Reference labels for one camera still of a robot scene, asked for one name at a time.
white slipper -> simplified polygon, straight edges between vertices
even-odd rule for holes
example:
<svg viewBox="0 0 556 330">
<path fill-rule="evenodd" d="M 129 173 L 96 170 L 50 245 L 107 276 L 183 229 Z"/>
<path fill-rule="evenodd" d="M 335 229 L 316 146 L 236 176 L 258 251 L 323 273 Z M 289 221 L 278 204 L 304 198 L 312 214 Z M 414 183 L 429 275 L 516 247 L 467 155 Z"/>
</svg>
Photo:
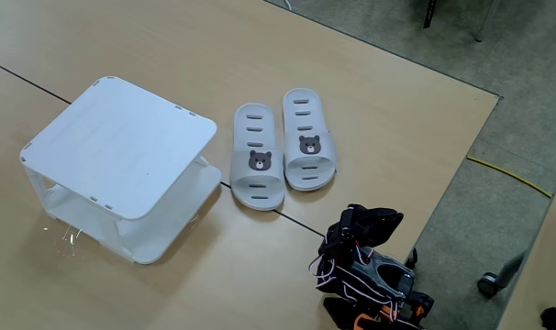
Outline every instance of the white slipper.
<svg viewBox="0 0 556 330">
<path fill-rule="evenodd" d="M 254 210 L 277 208 L 284 200 L 286 184 L 272 110 L 263 104 L 242 105 L 235 114 L 233 134 L 233 195 Z"/>
<path fill-rule="evenodd" d="M 297 88 L 284 97 L 285 175 L 299 191 L 313 191 L 335 175 L 337 153 L 315 91 Z"/>
</svg>

wooden table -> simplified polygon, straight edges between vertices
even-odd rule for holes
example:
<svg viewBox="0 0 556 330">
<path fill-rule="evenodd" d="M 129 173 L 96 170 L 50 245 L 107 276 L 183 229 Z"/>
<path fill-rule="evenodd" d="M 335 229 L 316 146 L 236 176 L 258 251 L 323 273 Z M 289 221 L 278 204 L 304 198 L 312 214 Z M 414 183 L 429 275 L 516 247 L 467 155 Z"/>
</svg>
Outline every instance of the wooden table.
<svg viewBox="0 0 556 330">
<path fill-rule="evenodd" d="M 500 330 L 544 330 L 539 316 L 556 307 L 556 195 L 523 267 Z"/>
<path fill-rule="evenodd" d="M 498 99 L 260 0 L 4 0 L 0 65 L 66 101 L 117 75 L 215 120 L 205 156 L 225 182 L 237 108 L 269 105 L 282 141 L 282 97 L 313 88 L 339 176 L 290 191 L 281 211 L 323 232 L 348 203 L 394 207 L 406 220 L 379 251 L 397 259 Z M 306 274 L 317 235 L 240 207 L 227 188 L 157 265 L 127 264 L 84 236 L 85 259 L 66 257 L 52 245 L 66 228 L 42 230 L 50 220 L 17 159 L 66 106 L 0 71 L 0 328 L 333 326 Z"/>
<path fill-rule="evenodd" d="M 46 216 L 16 156 L 63 108 L 0 70 L 0 329 L 335 328 L 306 271 L 321 237 L 226 187 L 155 264 L 84 233 L 71 245 L 78 231 Z"/>
</svg>

white plastic box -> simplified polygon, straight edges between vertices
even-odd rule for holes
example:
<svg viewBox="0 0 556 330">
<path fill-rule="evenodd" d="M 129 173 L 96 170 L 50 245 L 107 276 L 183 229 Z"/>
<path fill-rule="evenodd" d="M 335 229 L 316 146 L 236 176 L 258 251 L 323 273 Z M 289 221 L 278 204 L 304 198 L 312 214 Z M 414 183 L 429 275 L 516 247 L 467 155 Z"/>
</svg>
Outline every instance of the white plastic box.
<svg viewBox="0 0 556 330">
<path fill-rule="evenodd" d="M 149 264 L 219 185 L 221 172 L 200 156 L 216 132 L 207 118 L 103 77 L 23 147 L 20 160 L 51 217 Z"/>
</svg>

caster wheel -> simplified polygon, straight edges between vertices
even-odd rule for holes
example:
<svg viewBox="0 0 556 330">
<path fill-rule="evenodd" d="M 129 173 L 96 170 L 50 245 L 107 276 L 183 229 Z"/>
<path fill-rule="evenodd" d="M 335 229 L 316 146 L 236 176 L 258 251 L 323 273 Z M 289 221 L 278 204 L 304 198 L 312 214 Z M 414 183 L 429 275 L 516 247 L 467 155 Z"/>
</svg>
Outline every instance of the caster wheel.
<svg viewBox="0 0 556 330">
<path fill-rule="evenodd" d="M 417 264 L 417 261 L 418 261 L 417 249 L 413 248 L 413 251 L 410 253 L 410 256 L 408 256 L 408 259 L 406 260 L 405 266 L 413 270 L 415 268 L 415 264 Z"/>
<path fill-rule="evenodd" d="M 494 297 L 500 288 L 496 285 L 496 274 L 487 272 L 478 281 L 478 291 L 488 298 Z"/>
</svg>

bear face logo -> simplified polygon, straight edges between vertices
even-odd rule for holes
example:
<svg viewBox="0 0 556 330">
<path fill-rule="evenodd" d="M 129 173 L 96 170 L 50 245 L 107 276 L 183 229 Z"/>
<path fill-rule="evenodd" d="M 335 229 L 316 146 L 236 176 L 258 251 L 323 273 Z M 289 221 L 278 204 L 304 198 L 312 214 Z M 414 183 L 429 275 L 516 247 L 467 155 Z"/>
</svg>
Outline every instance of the bear face logo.
<svg viewBox="0 0 556 330">
<path fill-rule="evenodd" d="M 256 171 L 266 171 L 272 166 L 272 153 L 270 151 L 266 153 L 250 151 L 250 167 L 252 170 Z"/>
<path fill-rule="evenodd" d="M 318 136 L 298 138 L 300 141 L 300 150 L 307 155 L 315 155 L 321 151 L 321 144 L 318 142 Z"/>
</svg>

